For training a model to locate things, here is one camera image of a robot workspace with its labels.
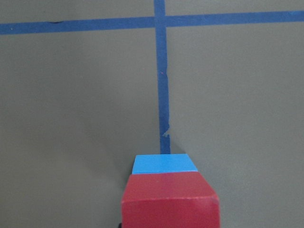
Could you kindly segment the red cube block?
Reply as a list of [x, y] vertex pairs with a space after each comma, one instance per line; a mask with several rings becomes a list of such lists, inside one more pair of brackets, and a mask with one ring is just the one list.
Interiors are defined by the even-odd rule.
[[219, 228], [219, 197], [197, 171], [130, 175], [124, 228]]

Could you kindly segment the blue cube block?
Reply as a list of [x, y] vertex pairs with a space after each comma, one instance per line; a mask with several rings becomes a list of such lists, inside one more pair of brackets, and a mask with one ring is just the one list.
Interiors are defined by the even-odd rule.
[[137, 155], [132, 174], [198, 171], [188, 154]]

